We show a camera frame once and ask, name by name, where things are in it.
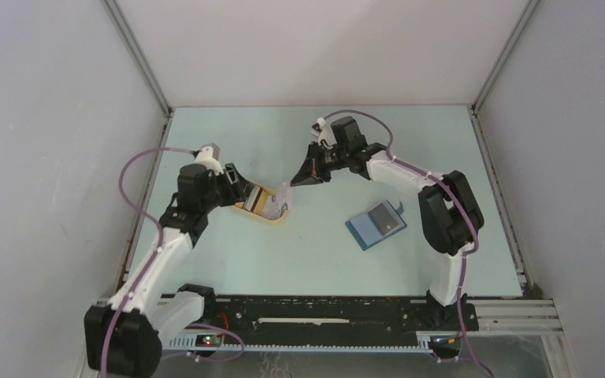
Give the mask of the white patterned credit card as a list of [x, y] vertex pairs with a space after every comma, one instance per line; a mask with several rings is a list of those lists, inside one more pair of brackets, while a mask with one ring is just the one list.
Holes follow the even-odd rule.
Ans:
[[292, 207], [293, 192], [289, 183], [282, 183], [275, 190], [274, 202], [276, 210], [287, 212]]

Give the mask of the blue card holder wallet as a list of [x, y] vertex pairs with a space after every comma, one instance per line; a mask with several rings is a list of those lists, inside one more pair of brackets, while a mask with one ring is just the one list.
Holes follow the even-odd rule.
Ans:
[[[403, 204], [400, 202], [397, 206], [393, 206], [393, 207], [396, 209], [396, 211], [400, 214], [401, 218], [403, 219], [403, 213], [404, 213]], [[369, 248], [377, 245], [378, 243], [381, 243], [382, 241], [388, 239], [389, 237], [391, 237], [391, 236], [395, 235], [396, 233], [401, 232], [403, 229], [405, 229], [405, 228], [403, 228], [403, 229], [399, 230], [398, 232], [390, 234], [386, 237], [382, 236], [376, 229], [373, 222], [370, 220], [370, 218], [367, 214], [369, 210], [367, 210], [363, 213], [360, 213], [358, 215], [355, 215], [345, 222], [345, 226], [346, 226], [347, 230], [350, 232], [350, 234], [353, 236], [353, 238], [355, 239], [355, 241], [357, 242], [357, 244], [360, 246], [361, 250], [363, 250], [363, 251], [368, 250]]]

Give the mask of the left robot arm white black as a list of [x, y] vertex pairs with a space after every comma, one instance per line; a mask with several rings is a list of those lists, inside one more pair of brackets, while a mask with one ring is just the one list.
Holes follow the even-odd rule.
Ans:
[[163, 347], [189, 324], [208, 328], [217, 306], [205, 295], [179, 291], [164, 306], [158, 303], [165, 281], [187, 258], [218, 207], [234, 206], [247, 198], [248, 182], [234, 164], [211, 168], [185, 165], [177, 177], [165, 212], [154, 223], [155, 239], [136, 271], [121, 289], [84, 316], [87, 363], [101, 376], [150, 377]]

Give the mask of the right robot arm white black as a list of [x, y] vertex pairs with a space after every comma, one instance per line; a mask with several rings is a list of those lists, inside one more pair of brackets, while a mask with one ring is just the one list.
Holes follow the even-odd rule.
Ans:
[[480, 206], [460, 171], [440, 174], [396, 157], [392, 130], [387, 131], [387, 144], [368, 143], [355, 120], [358, 114], [342, 109], [317, 119], [312, 126], [317, 139], [308, 145], [290, 185], [327, 183], [332, 172], [348, 169], [406, 195], [415, 194], [425, 240], [443, 256], [429, 289], [436, 302], [428, 305], [426, 316], [434, 328], [449, 328], [458, 319], [455, 303], [463, 296], [466, 259], [479, 247], [478, 232], [484, 226]]

